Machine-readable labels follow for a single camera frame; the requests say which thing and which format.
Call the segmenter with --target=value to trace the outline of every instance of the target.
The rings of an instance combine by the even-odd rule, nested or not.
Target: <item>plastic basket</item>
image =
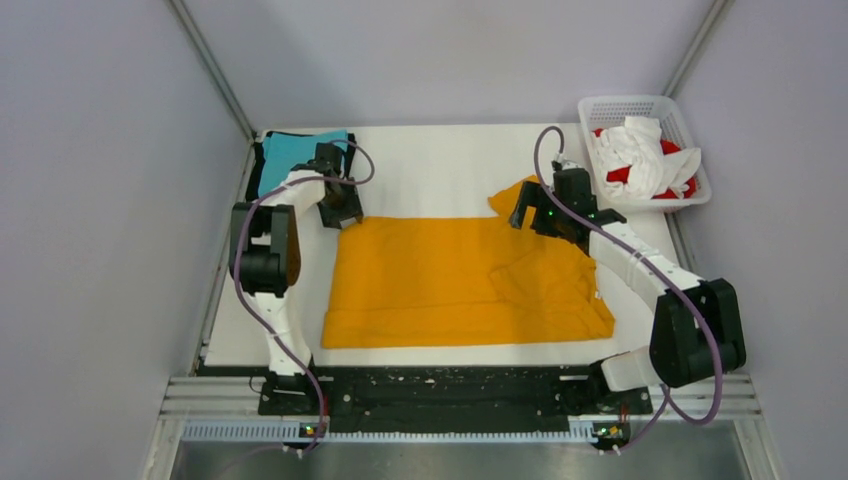
[[[695,184],[698,187],[695,194],[690,198],[680,199],[648,199],[629,200],[610,198],[604,186],[602,178],[597,175],[599,156],[595,147],[595,134],[598,128],[609,128],[624,123],[624,117],[651,117],[660,121],[662,138],[674,142],[680,148],[694,147],[692,137],[683,116],[674,100],[660,95],[620,95],[584,98],[577,104],[580,114],[580,127],[583,130],[583,139],[589,150],[589,160],[592,164],[593,177],[595,178],[595,194],[601,197],[607,205],[624,212],[662,211],[665,213],[680,210],[689,205],[700,205],[710,200],[713,195],[710,182],[704,166],[698,168],[695,173]]]

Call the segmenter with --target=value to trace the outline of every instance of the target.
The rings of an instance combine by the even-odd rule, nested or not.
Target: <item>blue cloth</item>
[[[347,140],[347,130],[321,133],[306,137],[271,133],[262,141],[265,166],[259,179],[259,195],[265,195],[280,186],[292,167],[315,157],[315,145],[330,140]]]

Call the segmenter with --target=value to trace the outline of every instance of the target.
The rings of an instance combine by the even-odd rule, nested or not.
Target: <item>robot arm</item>
[[[343,152],[331,144],[318,144],[315,158],[297,165],[285,184],[305,177],[338,178],[341,175]],[[277,348],[279,339],[304,365],[309,365],[312,353],[304,341],[302,326],[293,315],[292,296],[286,295],[300,274],[300,245],[297,219],[313,205],[318,205],[325,227],[342,228],[350,220],[361,221],[362,205],[354,185],[335,182],[298,183],[266,199],[250,221],[249,235],[240,264],[240,282],[246,300],[253,310],[273,327],[269,335],[271,356],[269,370],[283,377],[294,378],[303,372],[284,352]],[[235,268],[236,249],[250,203],[233,207],[230,224],[229,268]]]
[[[644,256],[693,301],[719,346],[723,371],[745,363],[745,344],[736,292],[723,279],[705,281],[662,256],[639,239],[615,210],[598,210],[588,172],[572,162],[554,162],[554,195],[572,211],[626,243],[638,254],[613,243],[562,212],[538,183],[525,182],[510,223],[521,228],[527,207],[535,207],[531,228],[541,235],[564,238],[615,272],[651,308],[651,341],[637,350],[591,366],[590,384],[597,397],[664,383],[680,387],[713,376],[711,352],[704,334],[680,299],[667,290],[639,258]]]

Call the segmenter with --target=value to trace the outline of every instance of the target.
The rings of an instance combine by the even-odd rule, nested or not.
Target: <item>white table surface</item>
[[[533,174],[533,144],[546,124],[362,127],[349,129],[377,165],[374,179],[359,187],[366,215],[387,217],[490,217],[489,196]],[[570,160],[588,166],[578,124],[560,125]],[[329,129],[286,130],[316,133]],[[557,148],[555,135],[543,144],[543,172]],[[357,154],[354,176],[367,162]],[[662,213],[628,215],[633,230],[677,260]],[[624,283],[598,265],[598,289],[616,318],[612,338],[583,342],[324,349],[321,335],[338,242],[337,230],[321,226],[317,208],[298,219],[300,278],[287,295],[303,322],[306,342],[319,365],[582,365],[641,347],[651,335],[652,315]],[[265,366],[268,344],[262,328],[238,302],[227,276],[206,353],[208,366]]]

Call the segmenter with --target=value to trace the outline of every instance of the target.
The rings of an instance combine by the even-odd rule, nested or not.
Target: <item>white cloth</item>
[[[671,189],[678,198],[701,165],[701,149],[687,148],[663,155],[660,121],[625,117],[624,125],[607,128],[595,140],[598,170],[612,198],[647,200]],[[630,167],[627,183],[608,182],[609,172]]]

